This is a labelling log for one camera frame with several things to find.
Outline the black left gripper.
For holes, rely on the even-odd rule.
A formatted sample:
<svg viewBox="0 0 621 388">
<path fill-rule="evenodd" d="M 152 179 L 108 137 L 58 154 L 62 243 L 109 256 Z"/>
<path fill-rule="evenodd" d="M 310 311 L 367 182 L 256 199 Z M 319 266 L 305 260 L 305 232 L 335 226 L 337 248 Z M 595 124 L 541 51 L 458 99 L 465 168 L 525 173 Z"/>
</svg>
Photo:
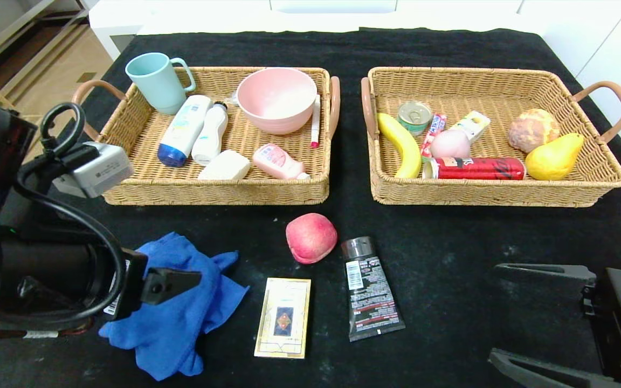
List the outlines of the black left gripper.
<svg viewBox="0 0 621 388">
<path fill-rule="evenodd" d="M 147 256 L 123 249 L 125 270 L 119 292 L 106 306 L 91 312 L 118 284 L 109 248 L 88 243 L 31 243 L 30 250 L 32 312 L 45 321 L 74 321 L 97 314 L 120 320 L 138 310 L 141 302 L 162 304 L 194 289 L 202 279 L 200 271 L 152 267 L 143 282 Z"/>
</svg>

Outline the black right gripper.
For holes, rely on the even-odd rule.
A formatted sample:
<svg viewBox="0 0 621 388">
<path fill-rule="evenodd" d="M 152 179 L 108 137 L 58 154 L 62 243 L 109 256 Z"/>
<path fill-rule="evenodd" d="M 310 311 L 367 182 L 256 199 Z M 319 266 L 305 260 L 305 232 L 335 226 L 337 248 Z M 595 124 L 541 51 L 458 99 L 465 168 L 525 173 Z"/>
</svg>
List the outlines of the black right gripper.
<svg viewBox="0 0 621 388">
<path fill-rule="evenodd" d="M 488 361 L 500 373 L 525 387 L 621 387 L 621 269 L 606 268 L 597 277 L 583 265 L 502 263 L 493 271 L 513 282 L 588 285 L 584 315 L 591 322 L 602 373 L 610 378 L 493 348 Z"/>
</svg>

